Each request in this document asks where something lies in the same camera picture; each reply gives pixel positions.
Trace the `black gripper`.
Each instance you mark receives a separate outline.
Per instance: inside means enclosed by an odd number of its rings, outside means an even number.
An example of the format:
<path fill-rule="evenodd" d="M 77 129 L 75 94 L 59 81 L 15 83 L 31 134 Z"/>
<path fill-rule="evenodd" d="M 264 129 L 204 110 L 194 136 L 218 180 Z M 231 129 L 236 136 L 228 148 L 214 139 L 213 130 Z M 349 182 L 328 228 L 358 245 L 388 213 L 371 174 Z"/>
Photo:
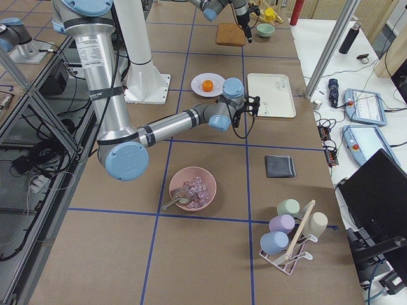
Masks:
<path fill-rule="evenodd" d="M 237 16 L 237 22 L 241 29 L 245 31 L 245 37 L 247 38 L 248 43 L 252 43 L 252 32 L 249 26 L 250 22 L 250 13 L 244 13 L 243 15 Z"/>
<path fill-rule="evenodd" d="M 246 112 L 246 107 L 242 107 L 242 108 L 237 109 L 237 110 L 235 111 L 235 113 L 234 113 L 234 115 L 233 115 L 233 117 L 232 117 L 232 126 L 233 126 L 234 128 L 238 128 L 238 127 L 239 127 L 241 115 L 242 115 L 243 113 L 245 113 L 245 112 Z"/>

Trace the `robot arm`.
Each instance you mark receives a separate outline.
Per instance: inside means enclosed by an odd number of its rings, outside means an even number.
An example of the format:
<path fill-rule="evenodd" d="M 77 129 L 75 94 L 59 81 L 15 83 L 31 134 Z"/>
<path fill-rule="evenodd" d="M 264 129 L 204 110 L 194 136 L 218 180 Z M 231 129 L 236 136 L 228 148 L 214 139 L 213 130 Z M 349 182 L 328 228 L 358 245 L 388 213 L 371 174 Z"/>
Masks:
<path fill-rule="evenodd" d="M 53 25 L 76 43 L 99 130 L 98 159 L 110 176 L 140 177 L 148 147 L 198 125 L 226 131 L 248 109 L 245 88 L 229 78 L 214 104 L 198 104 L 141 127 L 134 127 L 127 101 L 165 95 L 169 76 L 153 65 L 140 1 L 54 1 Z"/>
<path fill-rule="evenodd" d="M 214 21 L 217 16 L 231 5 L 235 23 L 243 30 L 248 43 L 252 43 L 252 27 L 249 25 L 250 14 L 259 16 L 259 7 L 250 4 L 246 0 L 188 0 L 189 3 L 198 8 L 208 21 Z"/>

